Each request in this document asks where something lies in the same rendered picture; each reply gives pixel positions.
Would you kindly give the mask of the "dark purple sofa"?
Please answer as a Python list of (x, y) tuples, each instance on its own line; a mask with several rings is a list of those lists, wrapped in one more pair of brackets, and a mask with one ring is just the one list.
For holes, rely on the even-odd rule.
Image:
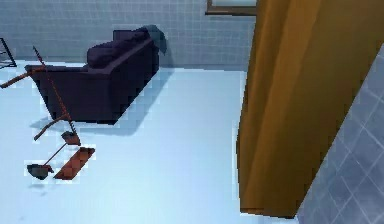
[(65, 107), (76, 122), (113, 125), (157, 73), (166, 50), (154, 25), (115, 30), (111, 41), (88, 49), (86, 65), (49, 65), (32, 80), (52, 118)]

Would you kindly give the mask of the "brown framed window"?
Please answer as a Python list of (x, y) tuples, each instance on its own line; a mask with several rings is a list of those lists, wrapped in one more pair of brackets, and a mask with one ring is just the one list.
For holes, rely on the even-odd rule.
[(255, 16), (258, 0), (206, 0), (206, 15)]

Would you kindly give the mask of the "orange brown curtain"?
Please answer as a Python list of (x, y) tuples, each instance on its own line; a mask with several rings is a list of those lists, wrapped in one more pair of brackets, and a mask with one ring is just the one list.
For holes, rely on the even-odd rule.
[(384, 43), (384, 0), (258, 0), (236, 141), (240, 210), (296, 215)]

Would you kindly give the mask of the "red brown floor lamp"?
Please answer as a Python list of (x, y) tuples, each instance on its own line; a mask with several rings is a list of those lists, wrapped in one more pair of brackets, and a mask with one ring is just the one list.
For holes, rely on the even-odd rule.
[[(19, 76), (16, 76), (7, 82), (0, 85), (2, 89), (7, 88), (16, 82), (26, 78), (30, 77), (37, 72), (45, 72), (45, 76), (47, 80), (49, 81), (51, 87), (53, 88), (53, 91), (55, 93), (56, 99), (59, 103), (60, 109), (61, 109), (61, 116), (52, 120), (50, 123), (45, 125), (41, 131), (34, 136), (34, 140), (38, 140), (52, 125), (56, 124), (60, 120), (66, 119), (69, 123), (69, 126), (71, 128), (70, 131), (65, 131), (61, 137), (64, 140), (64, 144), (44, 163), (44, 164), (28, 164), (27, 165), (27, 171), (28, 173), (39, 180), (45, 180), (50, 173), (54, 173), (53, 178), (58, 180), (73, 180), (76, 175), (80, 172), (80, 170), (85, 166), (85, 164), (88, 162), (88, 160), (92, 157), (92, 155), (95, 153), (94, 148), (89, 147), (82, 147), (81, 146), (81, 139), (75, 129), (75, 126), (73, 124), (72, 117), (67, 110), (62, 97), (60, 96), (56, 85), (53, 81), (53, 79), (48, 74), (48, 67), (44, 63), (40, 53), (36, 49), (36, 47), (33, 47), (33, 50), (35, 51), (35, 54), (38, 58), (38, 60), (41, 63), (41, 66), (37, 69), (32, 69), (29, 72), (23, 73)], [(71, 156), (71, 158), (60, 168), (58, 172), (55, 172), (49, 162), (65, 147), (68, 145), (76, 145), (79, 147), (79, 149)]]

